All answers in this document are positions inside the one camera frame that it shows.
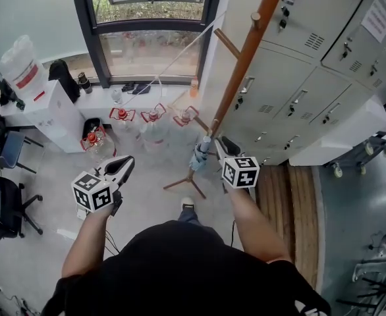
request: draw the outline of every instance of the black t-shirt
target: black t-shirt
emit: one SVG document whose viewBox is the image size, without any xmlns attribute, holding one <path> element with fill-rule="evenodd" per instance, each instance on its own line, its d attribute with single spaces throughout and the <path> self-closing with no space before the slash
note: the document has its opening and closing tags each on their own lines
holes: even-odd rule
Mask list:
<svg viewBox="0 0 386 316">
<path fill-rule="evenodd" d="M 122 315 L 242 310 L 330 315 L 288 261 L 271 264 L 226 246 L 206 229 L 169 221 L 136 235 L 85 275 L 62 278 L 42 315 Z"/>
</svg>

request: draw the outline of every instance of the caster wheel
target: caster wheel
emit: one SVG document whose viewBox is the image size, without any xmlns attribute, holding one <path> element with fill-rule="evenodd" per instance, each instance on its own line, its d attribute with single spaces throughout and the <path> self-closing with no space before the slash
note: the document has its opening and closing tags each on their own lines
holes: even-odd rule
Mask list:
<svg viewBox="0 0 386 316">
<path fill-rule="evenodd" d="M 366 166 L 365 165 L 360 165 L 360 174 L 364 176 L 366 174 Z"/>
<path fill-rule="evenodd" d="M 374 151 L 373 151 L 373 146 L 371 145 L 371 143 L 366 143 L 364 145 L 364 149 L 366 150 L 366 153 L 368 155 L 373 155 Z"/>
<path fill-rule="evenodd" d="M 333 174 L 337 177 L 337 178 L 340 178 L 343 176 L 343 170 L 341 170 L 340 167 L 335 167 L 333 169 Z"/>
</svg>

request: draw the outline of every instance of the cube with fiducial markers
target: cube with fiducial markers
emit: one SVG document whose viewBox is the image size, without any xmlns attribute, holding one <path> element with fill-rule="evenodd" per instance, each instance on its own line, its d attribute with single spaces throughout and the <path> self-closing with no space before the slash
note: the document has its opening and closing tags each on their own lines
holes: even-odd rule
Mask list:
<svg viewBox="0 0 386 316">
<path fill-rule="evenodd" d="M 233 188 L 251 188 L 256 186 L 259 164 L 255 157 L 225 158 L 222 177 Z"/>
<path fill-rule="evenodd" d="M 82 208 L 95 212 L 113 203 L 110 182 L 82 172 L 72 182 L 74 200 Z"/>
</svg>

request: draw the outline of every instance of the jeans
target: jeans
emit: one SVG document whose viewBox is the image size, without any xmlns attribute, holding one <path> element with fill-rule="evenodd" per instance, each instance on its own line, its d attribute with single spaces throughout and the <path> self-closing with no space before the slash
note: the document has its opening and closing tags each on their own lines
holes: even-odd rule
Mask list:
<svg viewBox="0 0 386 316">
<path fill-rule="evenodd" d="M 196 214 L 194 209 L 191 209 L 191 208 L 183 209 L 181 211 L 179 221 L 182 221 L 184 223 L 195 224 L 196 226 L 202 227 L 204 230 L 212 234 L 212 236 L 216 238 L 218 241 L 224 243 L 224 241 L 222 240 L 222 237 L 220 237 L 219 234 L 216 233 L 216 231 L 212 227 L 204 226 L 199 222 L 198 215 Z"/>
</svg>

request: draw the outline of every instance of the locker vent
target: locker vent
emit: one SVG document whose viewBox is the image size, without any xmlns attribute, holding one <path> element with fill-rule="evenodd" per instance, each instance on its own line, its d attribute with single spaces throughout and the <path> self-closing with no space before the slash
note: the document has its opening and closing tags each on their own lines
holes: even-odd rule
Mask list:
<svg viewBox="0 0 386 316">
<path fill-rule="evenodd" d="M 273 106 L 272 105 L 267 105 L 267 104 L 263 104 L 260 109 L 259 109 L 259 112 L 260 113 L 270 113 L 273 109 Z"/>
<path fill-rule="evenodd" d="M 323 41 L 325 41 L 324 38 L 321 38 L 320 36 L 318 36 L 314 33 L 311 33 L 304 45 L 307 45 L 308 47 L 310 47 L 314 50 L 318 50 L 320 48 L 320 46 L 322 45 Z"/>
<path fill-rule="evenodd" d="M 362 67 L 362 64 L 358 61 L 355 61 L 352 66 L 350 67 L 350 70 L 353 72 L 356 72 L 358 69 Z"/>
<path fill-rule="evenodd" d="M 378 78 L 374 83 L 373 83 L 373 87 L 377 88 L 378 86 L 380 86 L 382 84 L 382 80 L 380 78 Z"/>
<path fill-rule="evenodd" d="M 300 118 L 301 119 L 309 119 L 311 116 L 313 116 L 312 113 L 304 113 Z"/>
</svg>

